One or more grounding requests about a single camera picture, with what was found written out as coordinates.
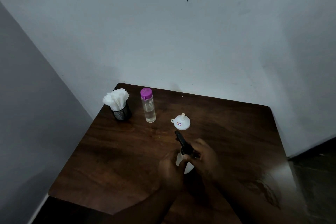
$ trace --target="napkin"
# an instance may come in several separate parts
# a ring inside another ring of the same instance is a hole
[[[103,103],[111,107],[112,111],[120,111],[126,106],[129,94],[123,88],[114,90],[103,98]]]

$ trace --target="black mesh holder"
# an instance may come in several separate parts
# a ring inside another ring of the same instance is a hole
[[[111,111],[116,120],[128,120],[132,116],[131,110],[128,107],[128,103],[126,103],[126,106],[120,111],[113,111],[112,109]]]

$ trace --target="dark floor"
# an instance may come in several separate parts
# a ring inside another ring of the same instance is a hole
[[[291,160],[311,224],[336,223],[336,138]],[[49,197],[33,224],[100,223],[108,214]]]

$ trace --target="person's left hand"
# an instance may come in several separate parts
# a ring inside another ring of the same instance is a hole
[[[184,170],[187,161],[183,159],[179,166],[176,165],[176,158],[180,149],[170,151],[166,156],[160,160],[159,163],[159,178],[161,186],[172,192],[179,192],[183,185]]]

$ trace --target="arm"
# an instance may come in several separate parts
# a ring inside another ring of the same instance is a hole
[[[187,161],[184,160],[179,166],[176,166],[176,157],[179,151],[177,149],[169,152],[160,161],[158,167],[160,188],[156,192],[144,201],[116,213],[104,223],[161,223],[183,185]]]
[[[204,178],[214,183],[243,224],[290,223],[279,209],[230,178],[221,167],[217,154],[205,141],[196,139],[191,142],[191,145],[199,152],[200,158],[192,158],[188,155],[183,157],[193,164]]]

